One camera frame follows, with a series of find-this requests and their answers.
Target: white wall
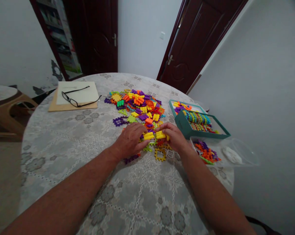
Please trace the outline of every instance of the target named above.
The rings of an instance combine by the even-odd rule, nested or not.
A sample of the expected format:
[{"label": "white wall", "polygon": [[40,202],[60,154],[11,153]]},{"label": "white wall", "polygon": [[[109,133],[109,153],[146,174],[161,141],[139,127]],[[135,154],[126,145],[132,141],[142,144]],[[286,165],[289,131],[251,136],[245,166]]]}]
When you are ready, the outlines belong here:
[{"label": "white wall", "polygon": [[118,72],[157,78],[181,2],[118,1]]},{"label": "white wall", "polygon": [[295,1],[255,0],[189,95],[260,155],[235,169],[245,214],[295,234]]},{"label": "white wall", "polygon": [[0,85],[17,85],[30,97],[33,86],[55,88],[56,62],[29,0],[0,0]]}]

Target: door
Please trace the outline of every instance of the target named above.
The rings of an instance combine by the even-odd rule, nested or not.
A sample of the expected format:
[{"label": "door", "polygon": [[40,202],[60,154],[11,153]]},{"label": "door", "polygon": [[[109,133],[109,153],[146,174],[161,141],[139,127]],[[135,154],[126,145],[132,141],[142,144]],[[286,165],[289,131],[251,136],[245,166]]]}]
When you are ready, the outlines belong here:
[{"label": "door", "polygon": [[160,80],[186,93],[242,2],[190,0]]},{"label": "door", "polygon": [[118,0],[63,0],[84,74],[117,72]]}]

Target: hand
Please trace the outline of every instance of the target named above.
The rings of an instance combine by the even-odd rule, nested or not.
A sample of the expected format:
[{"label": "hand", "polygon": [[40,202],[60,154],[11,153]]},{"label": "hand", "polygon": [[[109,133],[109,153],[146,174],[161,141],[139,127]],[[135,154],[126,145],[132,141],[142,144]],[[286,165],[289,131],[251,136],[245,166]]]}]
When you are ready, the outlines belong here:
[{"label": "hand", "polygon": [[164,134],[168,135],[170,140],[166,141],[166,143],[168,143],[173,148],[173,150],[178,153],[181,153],[185,150],[190,151],[190,148],[192,149],[179,128],[169,122],[166,122],[160,127],[156,128],[155,131],[162,131]]},{"label": "hand", "polygon": [[125,128],[109,150],[118,161],[131,157],[139,153],[150,142],[145,140],[139,143],[140,136],[147,131],[141,123],[134,122]]}]

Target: light switch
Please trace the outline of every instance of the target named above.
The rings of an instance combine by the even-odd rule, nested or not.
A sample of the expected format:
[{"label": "light switch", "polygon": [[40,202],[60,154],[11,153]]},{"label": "light switch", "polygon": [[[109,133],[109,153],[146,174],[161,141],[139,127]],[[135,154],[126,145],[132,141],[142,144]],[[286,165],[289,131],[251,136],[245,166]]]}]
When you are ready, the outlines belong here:
[{"label": "light switch", "polygon": [[164,39],[164,37],[165,37],[165,33],[161,32],[160,39]]}]

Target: forearm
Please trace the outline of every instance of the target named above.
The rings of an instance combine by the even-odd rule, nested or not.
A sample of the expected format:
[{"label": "forearm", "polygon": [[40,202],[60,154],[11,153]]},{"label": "forearm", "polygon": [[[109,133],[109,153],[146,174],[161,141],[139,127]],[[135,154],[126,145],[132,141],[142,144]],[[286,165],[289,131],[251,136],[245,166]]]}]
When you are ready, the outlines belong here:
[{"label": "forearm", "polygon": [[255,234],[243,212],[192,149],[179,152],[196,200],[215,232]]},{"label": "forearm", "polygon": [[88,208],[117,165],[105,149],[48,191],[2,234],[75,234]]}]

